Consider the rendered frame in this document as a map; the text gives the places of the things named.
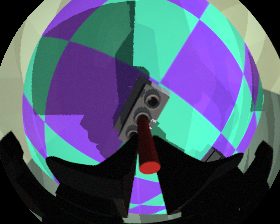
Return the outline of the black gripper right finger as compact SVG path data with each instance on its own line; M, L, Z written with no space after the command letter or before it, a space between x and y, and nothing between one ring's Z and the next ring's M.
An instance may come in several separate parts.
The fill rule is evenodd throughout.
M181 213L181 208L199 196L205 186L232 171L244 157L244 153L240 152L222 160L204 163L172 147L172 144L165 143L160 136L152 136L152 139L161 164L156 175L159 177L161 196L168 214Z

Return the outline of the red peg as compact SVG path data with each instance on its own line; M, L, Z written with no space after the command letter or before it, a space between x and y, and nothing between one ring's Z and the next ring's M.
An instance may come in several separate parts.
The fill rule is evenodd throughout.
M148 119L145 119L145 117L141 117L137 121L137 135L139 135L139 171L143 175L157 173L161 164L159 157L157 157L151 132L149 132Z

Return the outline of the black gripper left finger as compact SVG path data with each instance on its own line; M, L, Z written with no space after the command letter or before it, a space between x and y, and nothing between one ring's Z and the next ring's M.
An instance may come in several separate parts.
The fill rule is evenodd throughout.
M112 156L100 164L76 164L56 156L46 157L46 163L59 183L71 186L79 192L112 200L121 218L127 218L137 155L139 135L131 137L115 155L112 153Z

